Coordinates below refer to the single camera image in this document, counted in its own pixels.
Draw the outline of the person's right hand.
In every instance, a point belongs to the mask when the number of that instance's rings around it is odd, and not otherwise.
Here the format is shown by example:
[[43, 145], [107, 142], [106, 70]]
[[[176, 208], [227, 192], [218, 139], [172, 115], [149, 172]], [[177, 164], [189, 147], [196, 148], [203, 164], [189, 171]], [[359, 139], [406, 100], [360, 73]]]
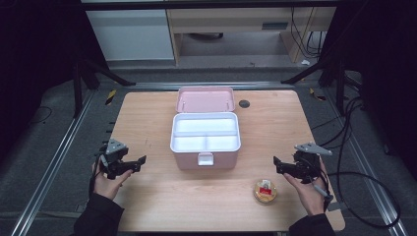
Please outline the person's right hand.
[[325, 197], [318, 191], [318, 188], [324, 190], [326, 185], [320, 177], [310, 184], [302, 184], [287, 173], [284, 174], [284, 178], [297, 191], [301, 204], [309, 216], [322, 214], [326, 211]]

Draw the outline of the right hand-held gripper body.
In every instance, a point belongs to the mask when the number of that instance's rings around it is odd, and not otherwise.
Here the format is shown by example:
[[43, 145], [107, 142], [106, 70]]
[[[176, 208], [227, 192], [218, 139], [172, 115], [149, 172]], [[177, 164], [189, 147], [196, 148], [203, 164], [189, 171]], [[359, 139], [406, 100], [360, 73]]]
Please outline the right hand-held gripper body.
[[309, 142], [302, 145], [295, 145], [296, 152], [293, 154], [297, 167], [300, 167], [303, 184], [311, 183], [315, 178], [321, 177], [320, 160], [322, 155], [332, 155], [332, 151]]

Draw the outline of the round tin with red label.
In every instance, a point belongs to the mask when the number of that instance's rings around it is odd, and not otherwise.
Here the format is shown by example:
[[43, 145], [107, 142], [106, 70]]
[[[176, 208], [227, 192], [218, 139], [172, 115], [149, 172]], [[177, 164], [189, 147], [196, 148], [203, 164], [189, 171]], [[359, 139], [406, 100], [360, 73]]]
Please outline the round tin with red label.
[[255, 199], [261, 204], [270, 204], [277, 196], [275, 185], [269, 179], [259, 180], [254, 186], [253, 193]]

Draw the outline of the white divided tray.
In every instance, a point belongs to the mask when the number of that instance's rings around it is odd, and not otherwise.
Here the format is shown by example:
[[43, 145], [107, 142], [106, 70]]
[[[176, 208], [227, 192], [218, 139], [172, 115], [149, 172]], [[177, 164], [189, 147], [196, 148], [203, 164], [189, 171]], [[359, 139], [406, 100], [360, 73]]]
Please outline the white divided tray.
[[173, 118], [170, 147], [176, 153], [237, 151], [240, 146], [233, 112], [179, 113]]

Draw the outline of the light wooden desk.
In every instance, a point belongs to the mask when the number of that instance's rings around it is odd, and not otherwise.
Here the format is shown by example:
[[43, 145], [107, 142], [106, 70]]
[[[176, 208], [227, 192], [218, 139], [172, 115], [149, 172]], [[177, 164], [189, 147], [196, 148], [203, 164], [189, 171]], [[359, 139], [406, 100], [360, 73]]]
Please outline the light wooden desk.
[[328, 31], [335, 7], [167, 10], [172, 35], [279, 31], [293, 63], [301, 59], [312, 31]]

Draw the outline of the white cabinet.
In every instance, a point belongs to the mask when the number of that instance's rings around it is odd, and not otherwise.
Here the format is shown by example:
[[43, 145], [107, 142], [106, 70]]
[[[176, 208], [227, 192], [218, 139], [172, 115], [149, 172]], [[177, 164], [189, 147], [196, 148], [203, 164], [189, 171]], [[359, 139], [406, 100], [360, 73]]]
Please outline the white cabinet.
[[173, 60], [164, 10], [87, 11], [107, 61]]

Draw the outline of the person's left hand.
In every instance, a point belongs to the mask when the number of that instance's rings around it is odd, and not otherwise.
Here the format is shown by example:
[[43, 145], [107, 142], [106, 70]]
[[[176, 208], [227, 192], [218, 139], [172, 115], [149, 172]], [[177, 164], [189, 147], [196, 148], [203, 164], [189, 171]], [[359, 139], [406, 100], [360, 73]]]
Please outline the person's left hand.
[[117, 196], [119, 189], [123, 186], [123, 183], [132, 174], [132, 170], [127, 170], [122, 175], [116, 177], [114, 180], [111, 180], [104, 176], [104, 174], [100, 170], [100, 167], [97, 167], [92, 177], [92, 191], [95, 194], [101, 195], [113, 201]]

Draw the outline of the black metal stand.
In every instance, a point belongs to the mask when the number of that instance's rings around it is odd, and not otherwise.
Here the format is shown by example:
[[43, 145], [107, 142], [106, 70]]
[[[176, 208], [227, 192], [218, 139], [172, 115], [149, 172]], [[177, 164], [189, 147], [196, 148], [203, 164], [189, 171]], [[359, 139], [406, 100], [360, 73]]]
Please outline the black metal stand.
[[112, 73], [109, 69], [105, 69], [90, 60], [78, 61], [73, 67], [75, 118], [77, 118], [83, 110], [82, 83], [85, 83], [88, 89], [97, 89], [99, 87], [99, 81], [95, 75], [96, 73], [107, 77], [123, 87], [132, 87], [135, 85], [135, 83], [122, 79]]
[[285, 85], [294, 85], [318, 70], [323, 71], [319, 79], [319, 85], [322, 88], [327, 88], [333, 81], [336, 81], [335, 105], [337, 111], [344, 116], [344, 87], [346, 80], [343, 55], [340, 51], [330, 50], [318, 63], [288, 80], [281, 81], [281, 83]]

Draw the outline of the aluminium floor rail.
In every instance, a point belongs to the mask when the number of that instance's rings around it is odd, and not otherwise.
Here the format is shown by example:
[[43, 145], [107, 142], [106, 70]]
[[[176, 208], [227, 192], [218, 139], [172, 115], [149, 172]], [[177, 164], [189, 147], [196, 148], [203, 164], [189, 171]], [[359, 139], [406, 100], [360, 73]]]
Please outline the aluminium floor rail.
[[46, 168], [42, 178], [40, 179], [29, 203], [19, 214], [19, 218], [11, 232], [10, 236], [26, 236], [39, 209], [46, 198], [46, 195], [55, 180], [55, 177], [67, 155], [72, 142], [77, 135], [82, 122], [89, 110], [91, 101], [95, 95], [95, 91], [88, 91], [86, 97], [82, 99], [82, 108], [80, 113], [72, 120], [67, 129], [58, 149], [55, 151], [48, 167]]
[[[336, 176], [336, 189], [340, 198], [342, 199], [341, 205], [355, 218], [362, 223], [377, 229], [387, 230], [390, 236], [409, 236], [404, 224], [401, 221], [402, 210], [399, 202], [395, 198], [394, 194], [389, 188], [380, 181], [376, 171], [368, 161], [364, 151], [360, 147], [355, 135], [350, 128], [350, 117], [354, 111], [356, 99], [352, 98], [348, 101], [347, 106], [344, 106], [345, 115], [342, 116], [336, 108], [335, 98], [331, 97], [331, 92], [326, 89], [325, 95], [328, 97], [328, 102], [332, 111], [336, 115], [336, 120], [340, 124], [343, 130], [342, 141], [340, 144], [340, 150], [337, 158], [337, 167], [334, 175]], [[341, 160], [344, 148], [348, 147], [352, 153], [352, 158], [357, 164], [357, 171], [341, 171]], [[339, 181], [340, 177], [346, 176], [359, 176], [365, 182], [367, 189], [381, 215], [383, 224], [372, 223], [368, 219], [360, 216], [354, 211], [353, 207], [345, 200], [343, 193], [340, 190]]]

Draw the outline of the pink storage box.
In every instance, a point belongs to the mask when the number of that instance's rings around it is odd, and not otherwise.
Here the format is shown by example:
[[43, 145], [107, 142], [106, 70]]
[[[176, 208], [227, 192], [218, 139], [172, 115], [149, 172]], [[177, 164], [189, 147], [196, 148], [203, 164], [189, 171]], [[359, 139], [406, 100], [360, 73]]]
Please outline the pink storage box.
[[[178, 91], [177, 114], [234, 113], [234, 109], [234, 93], [233, 89], [229, 87], [183, 87]], [[236, 165], [239, 149], [237, 151], [220, 152], [172, 152], [178, 168], [182, 170], [231, 169]]]

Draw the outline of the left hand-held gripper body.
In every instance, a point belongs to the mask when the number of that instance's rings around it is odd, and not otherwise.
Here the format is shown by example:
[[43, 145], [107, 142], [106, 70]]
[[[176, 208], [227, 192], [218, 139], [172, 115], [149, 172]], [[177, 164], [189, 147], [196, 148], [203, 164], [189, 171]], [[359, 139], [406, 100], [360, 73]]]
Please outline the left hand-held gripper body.
[[100, 169], [106, 174], [107, 178], [114, 180], [128, 170], [135, 170], [134, 162], [124, 162], [122, 158], [128, 153], [129, 148], [114, 139], [110, 139], [101, 149], [99, 156]]

